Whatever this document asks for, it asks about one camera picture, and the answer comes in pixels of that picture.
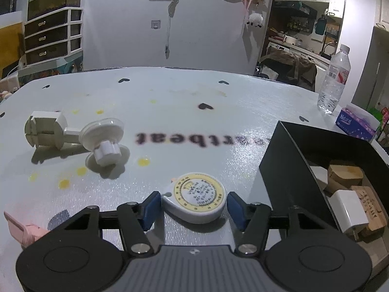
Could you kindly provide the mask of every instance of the plastic bottle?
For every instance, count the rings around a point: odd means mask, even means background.
[[[318,95],[318,107],[331,114],[338,105],[351,70],[350,48],[340,45],[340,51],[331,58],[326,77]]]

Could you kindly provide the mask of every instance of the white table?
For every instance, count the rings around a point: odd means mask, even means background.
[[[130,81],[119,83],[122,78]],[[228,192],[235,191],[249,202],[270,204],[264,186],[251,187],[266,138],[271,138],[277,121],[302,123],[299,117],[303,116],[309,120],[306,125],[340,131],[334,116],[318,110],[317,97],[302,88],[250,76],[170,68],[121,68],[30,82],[0,104],[0,115],[5,112],[0,118],[0,209],[21,222],[47,227],[64,209],[73,215],[92,204],[114,210],[124,202],[141,202],[187,172],[208,173]],[[201,103],[213,110],[200,110]],[[25,122],[34,110],[61,111],[69,126],[79,128],[107,117],[122,120],[121,144],[128,148],[129,158],[112,172],[89,168],[85,172],[88,153],[81,148],[36,151],[24,137]],[[139,133],[147,135],[146,142],[137,143]],[[152,142],[152,133],[166,134],[167,139]],[[177,133],[185,136],[183,143],[168,139]],[[194,134],[204,137],[205,147],[188,141]],[[211,143],[210,135],[218,138],[218,146]],[[227,145],[222,142],[225,135],[262,138],[266,144],[244,146],[234,138],[234,145]],[[384,151],[377,149],[389,163]],[[60,189],[62,180],[68,180],[69,187]],[[234,248],[231,227],[226,211],[211,227],[190,226],[165,214],[149,238],[156,245],[229,244]],[[104,235],[121,247],[118,232]],[[272,231],[268,247],[278,240],[278,232]],[[14,270],[20,252],[0,217],[0,291],[22,292]]]

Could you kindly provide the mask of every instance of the white suction cup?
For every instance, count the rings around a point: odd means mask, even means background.
[[[79,141],[92,151],[100,166],[116,164],[121,158],[119,142],[123,138],[124,124],[115,118],[94,121],[80,132]]]

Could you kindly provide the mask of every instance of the body fat tape measure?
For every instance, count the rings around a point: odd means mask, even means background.
[[[209,223],[221,215],[227,194],[214,177],[200,172],[180,176],[165,188],[166,210],[192,224]]]

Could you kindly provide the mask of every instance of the white block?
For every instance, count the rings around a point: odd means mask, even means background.
[[[369,223],[355,191],[338,190],[328,199],[328,202],[343,233],[351,234],[353,230],[358,233]]]

